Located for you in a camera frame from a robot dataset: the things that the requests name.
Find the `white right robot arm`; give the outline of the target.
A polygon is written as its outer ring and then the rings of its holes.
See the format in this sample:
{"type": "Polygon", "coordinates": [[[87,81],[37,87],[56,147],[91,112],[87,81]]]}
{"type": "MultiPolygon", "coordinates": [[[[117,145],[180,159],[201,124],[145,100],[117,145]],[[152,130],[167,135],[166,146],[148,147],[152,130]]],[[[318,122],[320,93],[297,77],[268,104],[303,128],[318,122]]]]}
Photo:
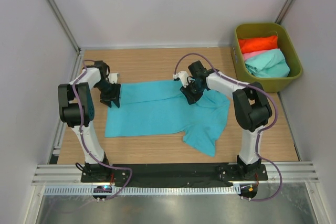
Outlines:
{"type": "Polygon", "coordinates": [[[243,180],[254,179],[261,169],[258,156],[261,129],[272,116],[266,93],[258,82],[249,84],[238,82],[217,69],[206,69],[200,61],[188,66],[186,71],[175,72],[173,79],[180,81],[181,92],[188,104],[196,103],[205,90],[215,90],[233,100],[236,121],[243,129],[242,144],[237,155],[236,172],[243,180]]]}

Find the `aluminium front frame rail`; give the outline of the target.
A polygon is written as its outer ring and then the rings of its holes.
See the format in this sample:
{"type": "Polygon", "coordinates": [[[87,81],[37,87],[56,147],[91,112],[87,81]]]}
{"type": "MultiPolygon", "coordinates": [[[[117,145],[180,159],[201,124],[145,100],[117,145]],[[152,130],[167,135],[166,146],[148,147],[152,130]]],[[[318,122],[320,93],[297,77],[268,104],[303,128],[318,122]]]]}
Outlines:
{"type": "MultiPolygon", "coordinates": [[[[313,163],[276,162],[284,183],[319,181],[313,163]]],[[[74,165],[38,165],[33,176],[33,185],[76,184],[80,182],[81,172],[74,165]]]]}

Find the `pink folded t shirt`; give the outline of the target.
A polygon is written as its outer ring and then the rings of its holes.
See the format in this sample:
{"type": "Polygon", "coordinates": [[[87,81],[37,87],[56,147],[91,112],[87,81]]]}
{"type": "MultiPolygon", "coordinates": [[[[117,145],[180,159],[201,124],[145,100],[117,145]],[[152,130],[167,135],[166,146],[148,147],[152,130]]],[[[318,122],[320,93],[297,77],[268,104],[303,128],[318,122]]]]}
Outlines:
{"type": "Polygon", "coordinates": [[[267,50],[260,50],[260,51],[253,51],[253,52],[249,52],[249,53],[245,53],[243,54],[243,59],[244,61],[253,58],[259,54],[263,54],[264,52],[266,52],[267,50]]]}

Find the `aluminium left frame post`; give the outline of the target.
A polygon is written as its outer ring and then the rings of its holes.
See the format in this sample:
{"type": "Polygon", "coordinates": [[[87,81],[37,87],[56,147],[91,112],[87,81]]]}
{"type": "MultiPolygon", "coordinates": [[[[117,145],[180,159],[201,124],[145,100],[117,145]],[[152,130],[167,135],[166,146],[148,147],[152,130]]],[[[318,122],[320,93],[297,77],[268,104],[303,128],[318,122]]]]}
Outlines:
{"type": "Polygon", "coordinates": [[[62,30],[64,31],[66,37],[68,38],[70,44],[72,45],[73,49],[75,50],[76,54],[80,53],[80,47],[78,43],[76,42],[76,39],[74,38],[72,32],[70,31],[70,28],[68,24],[66,23],[60,9],[57,6],[57,3],[55,0],[46,0],[47,4],[49,5],[51,11],[53,12],[57,22],[60,24],[62,30]]]}

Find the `orange folded t shirt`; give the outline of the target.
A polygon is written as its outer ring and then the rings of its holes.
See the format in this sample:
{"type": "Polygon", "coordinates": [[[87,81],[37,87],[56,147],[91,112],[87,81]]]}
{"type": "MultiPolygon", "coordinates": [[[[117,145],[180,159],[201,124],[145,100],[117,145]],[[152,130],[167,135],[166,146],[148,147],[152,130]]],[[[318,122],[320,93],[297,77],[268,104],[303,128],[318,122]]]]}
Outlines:
{"type": "Polygon", "coordinates": [[[278,48],[278,36],[239,39],[238,43],[243,54],[254,51],[272,50],[278,48]]]}

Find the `olive green plastic tub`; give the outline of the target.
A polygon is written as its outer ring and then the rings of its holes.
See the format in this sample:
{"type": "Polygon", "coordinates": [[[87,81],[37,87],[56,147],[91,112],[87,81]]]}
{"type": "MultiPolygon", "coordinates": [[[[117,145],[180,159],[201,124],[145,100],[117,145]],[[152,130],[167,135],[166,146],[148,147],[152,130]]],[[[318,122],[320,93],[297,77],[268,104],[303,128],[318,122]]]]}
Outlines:
{"type": "Polygon", "coordinates": [[[287,31],[276,23],[245,23],[238,25],[234,30],[231,56],[237,79],[249,83],[257,81],[261,83],[266,92],[280,92],[291,82],[298,79],[303,72],[301,62],[287,31]],[[284,54],[286,64],[290,71],[288,76],[283,78],[258,78],[248,72],[238,40],[269,37],[272,35],[278,36],[278,46],[284,54]]]}

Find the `blue t shirt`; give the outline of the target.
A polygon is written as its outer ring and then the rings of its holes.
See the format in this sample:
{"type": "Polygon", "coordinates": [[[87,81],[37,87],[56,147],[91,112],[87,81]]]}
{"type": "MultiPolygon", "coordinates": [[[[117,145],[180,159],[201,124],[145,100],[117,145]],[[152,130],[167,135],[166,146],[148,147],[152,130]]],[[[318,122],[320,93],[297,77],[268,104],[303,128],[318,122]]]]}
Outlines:
{"type": "Polygon", "coordinates": [[[215,156],[216,141],[227,124],[230,101],[222,93],[209,90],[190,105],[180,87],[172,80],[122,84],[120,106],[107,112],[105,137],[184,132],[185,144],[215,156]]]}

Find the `mint green folded t shirt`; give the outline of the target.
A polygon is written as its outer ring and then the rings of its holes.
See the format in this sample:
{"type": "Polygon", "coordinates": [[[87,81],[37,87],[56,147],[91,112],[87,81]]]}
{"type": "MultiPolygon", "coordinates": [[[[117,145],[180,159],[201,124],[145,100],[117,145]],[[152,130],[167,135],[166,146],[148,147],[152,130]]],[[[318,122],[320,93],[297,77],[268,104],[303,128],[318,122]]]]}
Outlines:
{"type": "Polygon", "coordinates": [[[285,78],[290,72],[280,49],[266,50],[245,61],[245,67],[257,78],[285,78]]]}

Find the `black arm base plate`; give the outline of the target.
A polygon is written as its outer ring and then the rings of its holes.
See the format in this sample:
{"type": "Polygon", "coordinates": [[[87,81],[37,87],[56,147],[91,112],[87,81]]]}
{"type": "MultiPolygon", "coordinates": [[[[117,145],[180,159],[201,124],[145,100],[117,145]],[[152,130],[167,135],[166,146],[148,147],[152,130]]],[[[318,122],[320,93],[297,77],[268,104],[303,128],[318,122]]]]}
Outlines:
{"type": "Polygon", "coordinates": [[[107,168],[100,164],[75,164],[81,171],[81,181],[118,182],[121,183],[131,176],[131,181],[142,181],[168,177],[170,179],[210,178],[220,181],[267,181],[268,174],[264,164],[243,168],[236,163],[182,163],[182,164],[120,164],[116,168],[107,168]]]}

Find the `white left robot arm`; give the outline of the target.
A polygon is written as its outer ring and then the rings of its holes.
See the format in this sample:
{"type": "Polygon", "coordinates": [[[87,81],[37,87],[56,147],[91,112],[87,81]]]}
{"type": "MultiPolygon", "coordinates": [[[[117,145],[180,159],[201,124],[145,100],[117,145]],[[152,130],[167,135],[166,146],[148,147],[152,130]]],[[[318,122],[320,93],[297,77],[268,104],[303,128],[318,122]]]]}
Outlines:
{"type": "Polygon", "coordinates": [[[100,102],[111,108],[120,107],[121,84],[118,74],[102,60],[85,60],[81,74],[73,81],[58,86],[59,115],[62,122],[76,134],[85,155],[85,163],[76,167],[82,172],[82,182],[106,182],[112,169],[106,153],[100,146],[93,125],[95,118],[91,89],[100,91],[100,102]]]}

